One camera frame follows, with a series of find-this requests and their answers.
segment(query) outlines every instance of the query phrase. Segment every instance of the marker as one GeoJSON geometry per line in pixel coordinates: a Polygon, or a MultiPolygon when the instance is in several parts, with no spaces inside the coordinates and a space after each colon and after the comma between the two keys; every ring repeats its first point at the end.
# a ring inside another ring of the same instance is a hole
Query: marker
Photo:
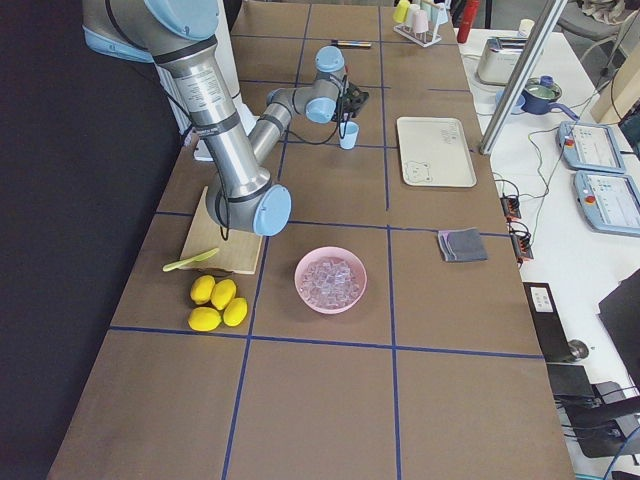
{"type": "Polygon", "coordinates": [[[331,45],[338,48],[371,48],[371,42],[357,40],[331,40],[331,45]]]}

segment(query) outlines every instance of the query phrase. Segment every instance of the wooden cutting board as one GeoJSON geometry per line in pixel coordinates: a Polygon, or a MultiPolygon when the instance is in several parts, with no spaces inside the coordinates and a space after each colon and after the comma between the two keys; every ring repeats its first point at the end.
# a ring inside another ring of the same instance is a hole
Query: wooden cutting board
{"type": "Polygon", "coordinates": [[[220,251],[202,262],[190,263],[183,269],[216,268],[235,273],[252,275],[256,272],[262,237],[255,233],[229,230],[229,239],[224,241],[220,226],[211,220],[205,197],[207,187],[202,191],[198,208],[191,222],[191,228],[184,242],[180,259],[189,258],[214,247],[220,251]]]}

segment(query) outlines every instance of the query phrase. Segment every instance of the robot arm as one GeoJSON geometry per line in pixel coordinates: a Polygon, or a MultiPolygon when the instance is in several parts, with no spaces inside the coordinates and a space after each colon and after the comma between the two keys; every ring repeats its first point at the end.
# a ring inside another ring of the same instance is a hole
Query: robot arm
{"type": "Polygon", "coordinates": [[[331,121],[336,101],[348,87],[340,50],[324,47],[318,52],[312,86],[272,92],[247,136],[215,57],[216,0],[83,0],[83,9],[90,48],[154,62],[171,73],[218,167],[207,193],[213,220],[258,235],[280,232],[289,219],[291,197],[285,187],[272,184],[269,171],[260,165],[294,114],[304,112],[318,123],[331,121]]]}

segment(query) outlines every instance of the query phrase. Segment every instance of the yellow knife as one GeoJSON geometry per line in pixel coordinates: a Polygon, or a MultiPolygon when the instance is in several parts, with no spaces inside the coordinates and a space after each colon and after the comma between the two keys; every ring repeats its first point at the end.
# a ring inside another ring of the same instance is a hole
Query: yellow knife
{"type": "Polygon", "coordinates": [[[218,253],[220,249],[218,247],[212,248],[211,250],[207,250],[206,252],[202,252],[193,257],[185,258],[184,260],[178,260],[177,262],[167,263],[164,267],[162,267],[163,272],[170,272],[171,270],[175,270],[176,268],[183,267],[192,262],[202,262],[207,258],[213,257],[216,253],[218,253]]]}

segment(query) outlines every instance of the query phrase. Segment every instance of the gray cloth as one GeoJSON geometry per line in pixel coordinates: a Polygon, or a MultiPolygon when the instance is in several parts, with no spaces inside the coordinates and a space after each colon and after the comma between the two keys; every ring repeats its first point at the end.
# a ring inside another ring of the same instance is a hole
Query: gray cloth
{"type": "Polygon", "coordinates": [[[624,22],[630,13],[625,10],[624,0],[584,0],[582,12],[607,25],[618,25],[624,22]]]}
{"type": "Polygon", "coordinates": [[[477,228],[440,230],[438,245],[445,262],[477,262],[489,258],[477,228]]]}

